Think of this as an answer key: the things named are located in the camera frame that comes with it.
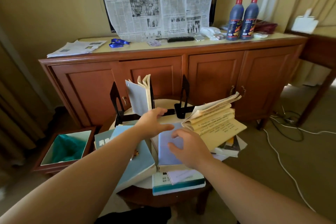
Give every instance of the purple notebook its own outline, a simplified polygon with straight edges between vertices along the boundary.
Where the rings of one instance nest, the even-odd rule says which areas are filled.
[[[183,149],[183,139],[181,137],[171,138],[174,130],[182,128],[181,123],[173,123],[175,128],[170,131],[164,131],[159,134],[159,166],[160,165],[178,165],[182,164],[175,155],[169,150],[168,143],[174,143],[176,147]]]

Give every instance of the remote control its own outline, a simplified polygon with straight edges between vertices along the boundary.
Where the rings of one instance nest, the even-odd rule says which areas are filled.
[[[178,36],[178,37],[171,37],[167,39],[168,43],[172,42],[184,42],[184,41],[194,41],[195,38],[193,36]]]

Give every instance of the black metal bookend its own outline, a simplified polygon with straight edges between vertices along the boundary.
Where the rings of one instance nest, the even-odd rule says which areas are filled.
[[[183,91],[185,91],[185,102],[184,107],[182,107],[182,99],[183,99]],[[192,112],[195,108],[194,106],[187,106],[188,105],[188,97],[190,92],[190,85],[185,75],[183,75],[182,79],[182,89],[180,95],[180,103],[174,104],[176,116],[179,119],[184,119],[186,117],[187,112]]]
[[[152,88],[152,82],[150,81],[150,96],[152,99],[152,109],[155,108],[154,104],[154,95],[153,95],[153,88]],[[183,99],[183,91],[185,91],[185,102],[184,102],[184,107],[182,107],[182,99]],[[186,113],[192,112],[194,109],[194,106],[187,106],[188,105],[188,97],[189,97],[189,91],[190,91],[190,86],[189,82],[186,78],[185,75],[183,75],[183,80],[182,80],[182,89],[181,89],[181,95],[180,95],[180,103],[177,103],[174,105],[175,109],[168,109],[168,111],[163,115],[163,116],[168,116],[168,115],[174,115],[179,119],[184,119],[186,116]],[[137,114],[130,114],[130,115],[124,115],[124,107],[119,95],[119,91],[117,88],[117,85],[115,82],[113,82],[111,91],[110,91],[110,98],[115,110],[115,113],[117,114],[117,117],[115,119],[115,127],[119,124],[122,124],[123,122],[126,121],[131,121],[131,120],[138,120],[140,119],[141,116]],[[117,106],[117,99],[119,100],[120,106],[121,106],[121,111],[118,110]]]

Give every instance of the forearm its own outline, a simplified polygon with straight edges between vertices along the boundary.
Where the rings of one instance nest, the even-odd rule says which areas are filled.
[[[203,163],[199,171],[241,223],[330,223],[219,160]]]
[[[130,128],[30,192],[1,223],[93,223],[142,140]]]

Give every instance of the black pants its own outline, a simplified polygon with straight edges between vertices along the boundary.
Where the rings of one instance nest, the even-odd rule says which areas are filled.
[[[110,223],[156,223],[166,224],[171,218],[170,207],[154,208],[145,206],[123,213],[109,213],[95,221],[95,224]]]

